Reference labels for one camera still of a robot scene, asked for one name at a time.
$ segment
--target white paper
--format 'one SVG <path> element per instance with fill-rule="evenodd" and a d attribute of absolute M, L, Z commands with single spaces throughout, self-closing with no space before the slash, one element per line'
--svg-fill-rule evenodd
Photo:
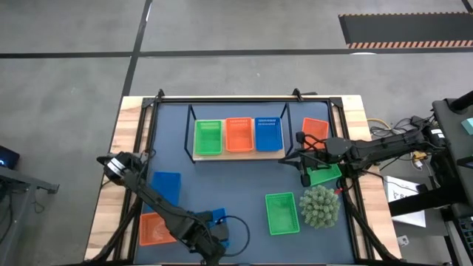
<path fill-rule="evenodd" d="M 387 183 L 387 200 L 389 202 L 418 194 L 414 191 L 417 191 L 416 186 L 419 184 L 390 176 L 386 177 L 386 181 L 389 182 Z M 426 215 L 424 211 L 395 216 L 392 218 L 392 220 L 396 222 L 404 222 L 410 225 L 417 225 L 424 228 L 426 227 Z"/>

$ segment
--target green basket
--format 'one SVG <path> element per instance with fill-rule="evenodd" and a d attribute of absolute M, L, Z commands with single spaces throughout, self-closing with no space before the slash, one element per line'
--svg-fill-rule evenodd
<path fill-rule="evenodd" d="M 222 121 L 205 120 L 195 123 L 195 153 L 218 155 L 222 153 Z"/>
<path fill-rule="evenodd" d="M 267 194 L 266 211 L 268 212 L 271 236 L 298 233 L 300 231 L 296 203 L 292 192 Z"/>
<path fill-rule="evenodd" d="M 307 173 L 310 176 L 310 185 L 318 185 L 329 180 L 341 177 L 340 168 L 337 164 L 330 165 L 328 169 L 319 169 L 312 171 L 308 168 Z"/>

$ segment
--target blue basket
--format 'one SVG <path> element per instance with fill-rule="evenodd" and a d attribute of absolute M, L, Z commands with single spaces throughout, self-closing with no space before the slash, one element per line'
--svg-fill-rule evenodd
<path fill-rule="evenodd" d="M 254 131 L 257 151 L 278 151 L 282 149 L 281 118 L 256 117 Z"/>
<path fill-rule="evenodd" d="M 225 211 L 225 208 L 220 208 L 220 209 L 217 209 L 217 210 L 213 210 L 212 211 L 212 222 L 207 222 L 207 226 L 212 229 L 216 224 L 217 224 L 217 221 L 224 217 L 224 216 L 227 216 L 227 212 Z M 223 223 L 226 223 L 227 222 L 227 218 L 223 218 L 222 219 L 222 224 Z M 225 248 L 228 248 L 230 246 L 230 240 L 227 239 L 227 240 L 224 240 L 224 241 L 220 241 L 220 244 L 222 244 Z"/>
<path fill-rule="evenodd" d="M 179 194 L 180 194 L 180 174 L 169 173 L 169 172 L 155 172 L 153 180 L 151 181 L 151 187 L 159 192 L 163 197 L 168 200 L 172 205 L 179 205 Z M 148 205 L 145 206 L 143 211 L 145 214 L 154 212 Z"/>

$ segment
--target orange plastic tray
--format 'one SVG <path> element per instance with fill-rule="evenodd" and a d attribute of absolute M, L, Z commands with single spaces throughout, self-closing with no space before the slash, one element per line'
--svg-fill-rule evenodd
<path fill-rule="evenodd" d="M 176 239 L 171 236 L 164 219 L 159 214 L 141 214 L 140 245 L 158 245 L 172 242 L 176 242 Z"/>
<path fill-rule="evenodd" d="M 320 140 L 325 140 L 328 137 L 328 122 L 305 117 L 304 122 L 302 122 L 302 131 L 305 134 L 311 134 Z M 309 143 L 316 142 L 313 138 L 310 137 L 306 137 L 306 141 L 308 141 Z M 308 144 L 304 144 L 305 149 L 309 147 L 310 146 Z M 316 148 L 325 149 L 325 146 L 323 143 L 317 143 Z"/>
<path fill-rule="evenodd" d="M 227 151 L 245 152 L 254 149 L 253 121 L 251 117 L 225 119 Z"/>

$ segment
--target concrete floor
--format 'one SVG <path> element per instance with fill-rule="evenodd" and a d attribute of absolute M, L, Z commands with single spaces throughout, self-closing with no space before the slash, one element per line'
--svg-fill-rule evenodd
<path fill-rule="evenodd" d="M 0 53 L 131 51 L 144 0 L 2 0 Z M 461 0 L 155 0 L 142 50 L 345 48 L 340 13 L 465 11 Z M 141 58 L 131 95 L 362 95 L 368 117 L 426 116 L 471 90 L 473 54 Z M 84 257 L 128 58 L 1 59 L 0 144 L 20 171 L 60 183 L 31 210 L 18 265 Z M 393 164 L 384 174 L 424 175 Z M 449 260 L 443 239 L 414 239 L 411 262 Z"/>

